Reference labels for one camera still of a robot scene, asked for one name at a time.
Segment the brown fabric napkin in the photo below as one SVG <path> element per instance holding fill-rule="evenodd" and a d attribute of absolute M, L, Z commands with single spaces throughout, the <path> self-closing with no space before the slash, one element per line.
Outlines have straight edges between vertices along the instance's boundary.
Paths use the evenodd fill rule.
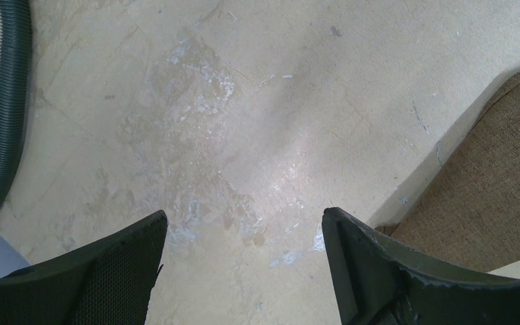
<path fill-rule="evenodd" d="M 404 220 L 379 231 L 479 272 L 520 261 L 520 72 L 490 98 Z"/>

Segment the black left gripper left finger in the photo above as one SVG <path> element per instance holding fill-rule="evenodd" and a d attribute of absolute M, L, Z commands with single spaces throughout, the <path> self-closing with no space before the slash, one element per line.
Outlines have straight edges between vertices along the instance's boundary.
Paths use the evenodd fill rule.
<path fill-rule="evenodd" d="M 144 324 L 167 226 L 159 210 L 0 278 L 0 324 Z"/>

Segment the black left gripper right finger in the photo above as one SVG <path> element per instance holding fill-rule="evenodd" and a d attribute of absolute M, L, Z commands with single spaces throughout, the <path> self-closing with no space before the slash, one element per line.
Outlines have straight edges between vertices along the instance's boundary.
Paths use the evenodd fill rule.
<path fill-rule="evenodd" d="M 520 279 L 430 257 L 337 207 L 322 232 L 343 324 L 520 324 Z"/>

